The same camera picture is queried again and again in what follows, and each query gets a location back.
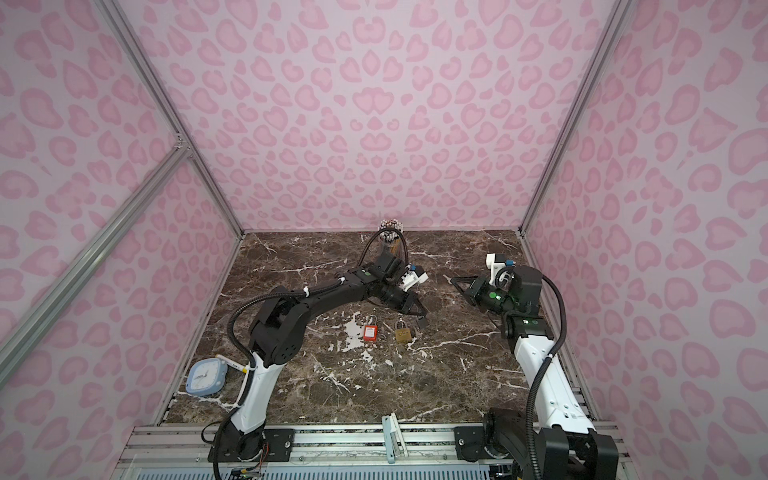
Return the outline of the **red safety padlock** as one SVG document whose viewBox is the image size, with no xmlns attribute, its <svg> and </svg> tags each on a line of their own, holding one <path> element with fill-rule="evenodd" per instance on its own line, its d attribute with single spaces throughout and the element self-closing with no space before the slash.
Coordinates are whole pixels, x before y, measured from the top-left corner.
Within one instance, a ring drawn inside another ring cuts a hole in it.
<svg viewBox="0 0 768 480">
<path fill-rule="evenodd" d="M 375 342 L 378 337 L 378 319 L 370 316 L 363 327 L 362 338 L 365 342 Z"/>
</svg>

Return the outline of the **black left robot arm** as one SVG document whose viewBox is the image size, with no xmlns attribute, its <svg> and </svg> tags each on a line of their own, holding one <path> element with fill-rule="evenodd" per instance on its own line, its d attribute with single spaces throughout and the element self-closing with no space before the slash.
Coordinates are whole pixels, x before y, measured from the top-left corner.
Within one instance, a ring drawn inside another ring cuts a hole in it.
<svg viewBox="0 0 768 480">
<path fill-rule="evenodd" d="M 424 317 L 416 288 L 428 274 L 388 251 L 322 286 L 277 287 L 236 309 L 227 337 L 246 356 L 235 406 L 219 423 L 208 454 L 213 465 L 250 461 L 271 448 L 265 434 L 267 407 L 284 366 L 301 350 L 308 324 L 338 307 L 376 298 L 399 314 Z"/>
</svg>

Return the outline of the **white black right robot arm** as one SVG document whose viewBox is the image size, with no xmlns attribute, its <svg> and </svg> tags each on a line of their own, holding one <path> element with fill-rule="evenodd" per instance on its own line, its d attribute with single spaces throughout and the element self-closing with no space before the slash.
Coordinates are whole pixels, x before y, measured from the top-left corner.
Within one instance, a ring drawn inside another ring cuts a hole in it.
<svg viewBox="0 0 768 480">
<path fill-rule="evenodd" d="M 615 440 L 598 432 L 560 363 L 568 327 L 558 287 L 533 267 L 492 260 L 488 269 L 487 275 L 453 277 L 450 283 L 469 304 L 498 317 L 528 394 L 521 411 L 490 409 L 482 442 L 459 445 L 458 456 L 509 459 L 515 479 L 616 478 Z"/>
</svg>

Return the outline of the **brass padlock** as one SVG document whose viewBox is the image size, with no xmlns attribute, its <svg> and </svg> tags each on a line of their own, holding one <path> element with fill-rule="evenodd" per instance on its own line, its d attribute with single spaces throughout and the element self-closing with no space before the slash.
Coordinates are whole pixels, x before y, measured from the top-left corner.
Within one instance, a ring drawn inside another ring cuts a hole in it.
<svg viewBox="0 0 768 480">
<path fill-rule="evenodd" d="M 398 320 L 394 329 L 394 338 L 397 344 L 405 345 L 412 341 L 413 333 L 404 320 Z"/>
</svg>

